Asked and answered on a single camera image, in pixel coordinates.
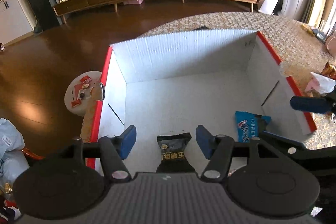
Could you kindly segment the brown Oreo bag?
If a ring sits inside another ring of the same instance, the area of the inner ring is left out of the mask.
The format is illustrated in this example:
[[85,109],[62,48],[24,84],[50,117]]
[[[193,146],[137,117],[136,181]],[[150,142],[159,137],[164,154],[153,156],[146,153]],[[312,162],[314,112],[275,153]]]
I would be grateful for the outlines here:
[[321,71],[321,75],[336,80],[336,66],[327,62]]

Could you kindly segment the white snack bag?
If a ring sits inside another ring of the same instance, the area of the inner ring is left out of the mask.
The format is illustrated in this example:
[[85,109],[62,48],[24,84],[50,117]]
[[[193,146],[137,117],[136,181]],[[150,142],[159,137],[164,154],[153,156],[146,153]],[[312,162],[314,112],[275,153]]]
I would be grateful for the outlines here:
[[335,80],[329,77],[311,72],[311,79],[308,82],[305,92],[318,92],[319,94],[331,93],[335,88]]

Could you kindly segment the white round stool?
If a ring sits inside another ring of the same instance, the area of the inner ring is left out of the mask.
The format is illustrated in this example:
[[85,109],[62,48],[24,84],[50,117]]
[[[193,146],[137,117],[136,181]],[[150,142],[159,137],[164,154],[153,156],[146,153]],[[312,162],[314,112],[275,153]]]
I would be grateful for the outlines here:
[[64,104],[71,113],[83,117],[91,100],[95,102],[105,98],[101,75],[99,71],[88,71],[69,84],[64,95]]

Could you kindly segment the black snack packet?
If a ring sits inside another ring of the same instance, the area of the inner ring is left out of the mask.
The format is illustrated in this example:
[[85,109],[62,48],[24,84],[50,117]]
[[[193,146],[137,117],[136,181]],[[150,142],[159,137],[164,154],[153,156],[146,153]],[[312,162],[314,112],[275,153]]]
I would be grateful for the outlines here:
[[157,173],[194,173],[195,168],[188,162],[185,149],[192,136],[189,132],[178,135],[159,135],[157,143],[161,149],[161,163]]

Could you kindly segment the black remote control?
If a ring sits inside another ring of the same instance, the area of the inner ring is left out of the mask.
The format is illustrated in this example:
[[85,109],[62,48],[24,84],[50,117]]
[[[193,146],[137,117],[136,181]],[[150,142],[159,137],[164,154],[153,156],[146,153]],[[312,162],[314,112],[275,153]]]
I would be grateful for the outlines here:
[[198,31],[198,30],[210,30],[210,28],[206,27],[206,26],[201,26],[201,27],[198,27],[196,29],[194,29],[195,31]]

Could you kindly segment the red cardboard box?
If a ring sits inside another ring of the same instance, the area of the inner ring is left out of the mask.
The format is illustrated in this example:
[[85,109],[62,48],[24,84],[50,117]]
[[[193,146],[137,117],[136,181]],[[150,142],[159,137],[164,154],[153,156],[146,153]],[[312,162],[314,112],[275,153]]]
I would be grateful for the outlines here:
[[177,32],[113,44],[91,141],[134,125],[137,140],[125,162],[131,172],[156,169],[158,135],[194,134],[203,125],[237,138],[237,111],[269,116],[270,132],[304,141],[317,126],[311,114],[291,108],[290,99],[301,91],[282,65],[255,30]]

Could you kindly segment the blue snack packet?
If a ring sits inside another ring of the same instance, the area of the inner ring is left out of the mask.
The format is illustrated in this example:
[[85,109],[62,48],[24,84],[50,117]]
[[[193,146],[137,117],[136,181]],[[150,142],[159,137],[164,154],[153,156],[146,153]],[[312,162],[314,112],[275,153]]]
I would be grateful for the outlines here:
[[271,122],[271,117],[249,113],[246,111],[235,112],[238,142],[248,143],[250,139],[258,137],[259,133],[266,130]]

